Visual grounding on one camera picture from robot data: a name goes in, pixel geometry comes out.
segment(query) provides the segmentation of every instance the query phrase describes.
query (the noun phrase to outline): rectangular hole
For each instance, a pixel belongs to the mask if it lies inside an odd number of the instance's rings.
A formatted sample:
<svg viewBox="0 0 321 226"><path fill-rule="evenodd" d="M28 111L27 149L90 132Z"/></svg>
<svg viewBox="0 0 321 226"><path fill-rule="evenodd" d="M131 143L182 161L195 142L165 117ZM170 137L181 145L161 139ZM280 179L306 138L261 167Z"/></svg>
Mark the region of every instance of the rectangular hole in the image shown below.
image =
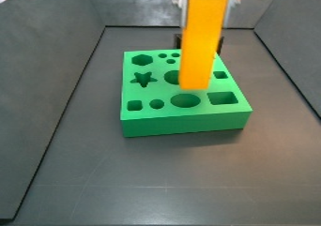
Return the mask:
<svg viewBox="0 0 321 226"><path fill-rule="evenodd" d="M211 105L238 103L238 100L233 92L207 93L207 97Z"/></svg>
<svg viewBox="0 0 321 226"><path fill-rule="evenodd" d="M132 100L127 103L128 111L141 111L143 109L143 103L141 100Z"/></svg>

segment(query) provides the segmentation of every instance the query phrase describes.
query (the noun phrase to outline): circular hole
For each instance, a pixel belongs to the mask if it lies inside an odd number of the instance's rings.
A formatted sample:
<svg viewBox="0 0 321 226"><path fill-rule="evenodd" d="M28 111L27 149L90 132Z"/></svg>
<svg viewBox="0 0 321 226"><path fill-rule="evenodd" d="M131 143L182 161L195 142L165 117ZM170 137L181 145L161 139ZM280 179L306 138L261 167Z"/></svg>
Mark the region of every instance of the circular hole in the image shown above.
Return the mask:
<svg viewBox="0 0 321 226"><path fill-rule="evenodd" d="M171 57L179 57L179 53L173 53Z"/></svg>
<svg viewBox="0 0 321 226"><path fill-rule="evenodd" d="M166 61L169 64L174 64L175 63L175 60L174 59L167 59Z"/></svg>
<svg viewBox="0 0 321 226"><path fill-rule="evenodd" d="M201 99L198 96L191 94L179 94L171 97L170 102L175 107L191 108L201 103Z"/></svg>
<svg viewBox="0 0 321 226"><path fill-rule="evenodd" d="M155 99L150 102L150 106L155 109L159 110L165 107L165 102L161 99Z"/></svg>
<svg viewBox="0 0 321 226"><path fill-rule="evenodd" d="M166 73L165 80L167 83L178 85L178 70Z"/></svg>
<svg viewBox="0 0 321 226"><path fill-rule="evenodd" d="M159 56L161 58L166 58L166 57L167 57L167 55L166 55L165 53L158 54L158 56Z"/></svg>

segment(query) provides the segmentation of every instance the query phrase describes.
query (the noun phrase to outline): green foam block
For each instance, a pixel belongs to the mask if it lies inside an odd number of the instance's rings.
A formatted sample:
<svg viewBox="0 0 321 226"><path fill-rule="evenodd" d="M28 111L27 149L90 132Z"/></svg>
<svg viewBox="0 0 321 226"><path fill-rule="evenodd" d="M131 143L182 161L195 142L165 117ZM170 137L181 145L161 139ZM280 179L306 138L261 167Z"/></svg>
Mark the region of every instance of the green foam block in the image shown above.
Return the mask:
<svg viewBox="0 0 321 226"><path fill-rule="evenodd" d="M207 90L178 85L181 50L124 52L120 120L126 137L244 128L252 106L215 56Z"/></svg>

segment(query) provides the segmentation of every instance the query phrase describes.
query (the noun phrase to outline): orange block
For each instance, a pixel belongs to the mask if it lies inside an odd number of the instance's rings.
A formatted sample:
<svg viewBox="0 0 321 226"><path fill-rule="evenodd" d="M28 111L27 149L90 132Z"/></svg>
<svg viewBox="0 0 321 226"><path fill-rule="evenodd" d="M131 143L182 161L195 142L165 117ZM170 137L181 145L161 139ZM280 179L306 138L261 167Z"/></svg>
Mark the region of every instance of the orange block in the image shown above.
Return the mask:
<svg viewBox="0 0 321 226"><path fill-rule="evenodd" d="M226 6L227 0L189 0L179 69L182 89L209 88Z"/></svg>

